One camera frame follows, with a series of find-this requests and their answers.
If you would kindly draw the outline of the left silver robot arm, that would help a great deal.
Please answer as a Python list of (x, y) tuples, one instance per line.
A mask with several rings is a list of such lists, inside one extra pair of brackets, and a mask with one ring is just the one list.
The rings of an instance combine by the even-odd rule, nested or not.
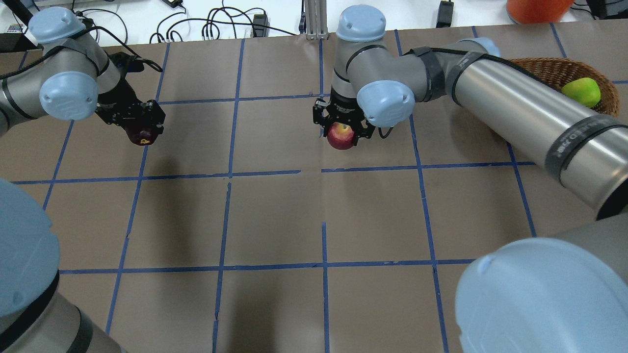
[(1, 76), (0, 133), (45, 116), (79, 121), (96, 114), (123, 128), (132, 143), (147, 146), (164, 131), (157, 101), (142, 102), (127, 81), (156, 62), (130, 48), (107, 54), (91, 30), (65, 7), (34, 14), (28, 29), (43, 47), (38, 60)]

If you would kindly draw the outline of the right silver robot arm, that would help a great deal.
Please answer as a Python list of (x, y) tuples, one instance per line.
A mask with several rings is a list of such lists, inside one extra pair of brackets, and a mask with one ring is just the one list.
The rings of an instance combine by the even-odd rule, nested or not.
[(346, 125), (354, 145), (447, 95), (597, 212), (592, 224), (515, 241), (467, 266), (455, 297), (463, 351), (625, 353), (627, 126), (501, 58), (489, 38), (394, 57), (385, 25), (372, 6), (341, 13), (330, 100), (313, 107), (324, 136)]

